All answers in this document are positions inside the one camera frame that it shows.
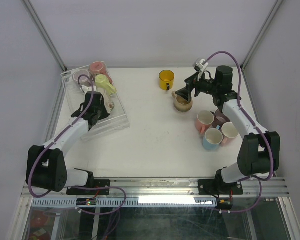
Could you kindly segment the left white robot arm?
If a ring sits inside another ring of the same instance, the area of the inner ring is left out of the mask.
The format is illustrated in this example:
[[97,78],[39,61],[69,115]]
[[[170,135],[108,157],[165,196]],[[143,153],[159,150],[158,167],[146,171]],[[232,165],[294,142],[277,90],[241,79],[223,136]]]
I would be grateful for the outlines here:
[[50,192],[70,187],[77,187],[86,195],[93,192],[93,173],[78,168],[68,169],[65,157],[83,135],[109,115],[104,94],[99,89],[89,90],[84,102],[58,135],[28,150],[26,183],[33,197],[42,198]]

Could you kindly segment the pink patterned mug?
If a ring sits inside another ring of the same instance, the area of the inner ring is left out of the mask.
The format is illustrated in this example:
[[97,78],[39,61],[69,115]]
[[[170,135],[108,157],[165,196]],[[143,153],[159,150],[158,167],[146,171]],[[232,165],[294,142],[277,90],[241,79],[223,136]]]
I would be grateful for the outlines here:
[[89,65],[89,71],[93,77],[97,75],[105,75],[109,82],[113,84],[113,80],[111,79],[110,75],[108,74],[107,66],[103,61],[96,61]]

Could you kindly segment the pale yellow mug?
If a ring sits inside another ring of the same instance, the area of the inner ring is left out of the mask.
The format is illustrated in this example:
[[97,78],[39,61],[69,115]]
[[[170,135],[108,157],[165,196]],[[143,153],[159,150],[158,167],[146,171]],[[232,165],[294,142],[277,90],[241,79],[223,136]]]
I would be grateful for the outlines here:
[[110,83],[110,80],[104,74],[96,75],[94,78],[94,82],[98,88],[103,88],[108,95],[113,95],[117,93],[116,87]]

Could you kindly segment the beige stoneware mug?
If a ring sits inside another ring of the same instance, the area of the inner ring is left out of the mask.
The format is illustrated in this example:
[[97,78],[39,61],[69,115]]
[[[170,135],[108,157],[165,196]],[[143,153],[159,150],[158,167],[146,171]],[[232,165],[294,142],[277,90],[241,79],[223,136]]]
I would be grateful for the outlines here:
[[184,98],[177,95],[175,91],[173,91],[171,95],[173,97],[173,106],[177,111],[181,113],[186,113],[192,109],[193,107],[192,99],[190,101],[186,101]]

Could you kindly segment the green-inside patterned mug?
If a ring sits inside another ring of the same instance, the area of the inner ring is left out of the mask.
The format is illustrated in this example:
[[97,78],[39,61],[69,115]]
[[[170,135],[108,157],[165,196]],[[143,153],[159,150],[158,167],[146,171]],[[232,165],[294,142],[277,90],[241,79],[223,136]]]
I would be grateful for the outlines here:
[[101,94],[101,106],[105,108],[105,111],[106,111],[108,116],[110,116],[112,111],[115,109],[115,103],[108,96],[107,93],[102,93]]

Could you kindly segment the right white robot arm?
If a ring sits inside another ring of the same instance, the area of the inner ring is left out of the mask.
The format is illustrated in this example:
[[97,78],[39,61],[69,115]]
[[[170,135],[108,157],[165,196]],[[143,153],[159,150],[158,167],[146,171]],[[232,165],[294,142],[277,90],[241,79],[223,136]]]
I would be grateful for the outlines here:
[[230,120],[242,139],[237,162],[216,172],[211,189],[224,194],[237,182],[252,177],[261,181],[260,174],[267,174],[265,180],[268,181],[279,168],[279,134],[268,131],[243,108],[240,92],[233,90],[233,68],[218,66],[215,77],[210,79],[205,78],[204,66],[194,69],[195,74],[188,77],[184,81],[185,87],[175,94],[187,102],[201,93],[211,95],[214,105]]

